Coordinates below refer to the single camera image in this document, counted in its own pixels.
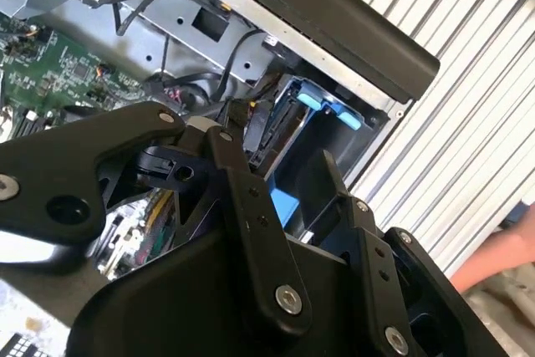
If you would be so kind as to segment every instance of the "silver screw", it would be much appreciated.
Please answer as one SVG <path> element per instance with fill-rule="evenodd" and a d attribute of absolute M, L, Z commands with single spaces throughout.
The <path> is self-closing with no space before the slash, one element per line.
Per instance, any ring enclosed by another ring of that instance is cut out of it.
<path fill-rule="evenodd" d="M 275 299 L 278 306 L 290 315 L 298 315 L 303 310 L 303 302 L 298 292 L 287 284 L 275 290 Z"/>
<path fill-rule="evenodd" d="M 389 326 L 385 330 L 385 337 L 392 346 L 392 349 L 399 355 L 408 355 L 409 354 L 409 345 L 407 341 L 400 333 L 400 331 L 393 326 Z"/>
<path fill-rule="evenodd" d="M 219 135 L 221 136 L 223 140 L 232 142 L 232 136 L 226 133 L 225 131 L 222 131 L 221 133 L 219 133 Z"/>
<path fill-rule="evenodd" d="M 401 237 L 401 240 L 403 240 L 407 244 L 411 244 L 412 243 L 412 238 L 410 238 L 409 233 L 400 232 L 400 237 Z"/>
<path fill-rule="evenodd" d="M 362 212 L 367 212 L 369 211 L 369 208 L 366 204 L 364 204 L 363 201 L 357 201 L 357 207 L 362 211 Z"/>
<path fill-rule="evenodd" d="M 0 175 L 0 201 L 13 198 L 20 191 L 18 182 L 11 176 Z"/>
<path fill-rule="evenodd" d="M 175 118 L 166 112 L 160 113 L 160 119 L 164 120 L 166 123 L 175 123 Z"/>

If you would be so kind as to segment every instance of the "blue plastic tab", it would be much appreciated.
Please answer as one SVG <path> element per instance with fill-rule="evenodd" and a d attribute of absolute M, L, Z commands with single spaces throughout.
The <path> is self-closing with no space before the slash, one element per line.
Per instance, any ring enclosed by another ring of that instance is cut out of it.
<path fill-rule="evenodd" d="M 303 82 L 298 99 L 312 110 L 321 110 L 324 97 L 321 91 L 309 83 Z"/>
<path fill-rule="evenodd" d="M 362 123 L 360 123 L 360 120 L 357 119 L 356 116 L 352 115 L 348 111 L 344 111 L 340 113 L 338 115 L 338 118 L 355 131 L 358 130 L 362 126 Z"/>
<path fill-rule="evenodd" d="M 346 125 L 348 125 L 353 130 L 358 130 L 362 127 L 362 117 L 351 112 L 348 108 L 342 105 L 332 105 L 331 109 L 336 112 L 336 115 L 340 120 L 342 120 Z"/>
<path fill-rule="evenodd" d="M 321 101 L 318 101 L 309 94 L 305 94 L 302 92 L 298 95 L 298 99 L 312 110 L 321 110 Z"/>
<path fill-rule="evenodd" d="M 283 224 L 283 227 L 285 227 L 295 210 L 298 209 L 299 200 L 278 188 L 274 188 L 271 191 L 271 199 L 275 205 L 278 218 Z"/>

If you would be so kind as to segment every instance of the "motherboard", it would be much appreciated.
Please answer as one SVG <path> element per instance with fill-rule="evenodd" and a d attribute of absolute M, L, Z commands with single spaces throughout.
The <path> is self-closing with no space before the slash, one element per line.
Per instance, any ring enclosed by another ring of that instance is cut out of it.
<path fill-rule="evenodd" d="M 0 14 L 0 142 L 72 121 L 73 110 L 98 113 L 146 99 L 138 81 L 73 39 Z"/>

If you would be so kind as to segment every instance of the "person's arm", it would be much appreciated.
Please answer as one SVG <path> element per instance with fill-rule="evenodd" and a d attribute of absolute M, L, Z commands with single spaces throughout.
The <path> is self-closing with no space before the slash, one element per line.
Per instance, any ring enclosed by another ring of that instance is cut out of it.
<path fill-rule="evenodd" d="M 453 275 L 451 282 L 460 293 L 505 269 L 535 260 L 535 204 L 520 222 L 492 234 Z"/>

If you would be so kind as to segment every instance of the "ribbed surface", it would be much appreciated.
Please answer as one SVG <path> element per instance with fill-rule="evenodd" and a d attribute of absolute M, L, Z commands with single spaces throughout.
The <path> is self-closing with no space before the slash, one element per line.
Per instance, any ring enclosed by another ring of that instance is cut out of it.
<path fill-rule="evenodd" d="M 365 0 L 441 60 L 354 188 L 453 273 L 535 185 L 535 0 Z"/>

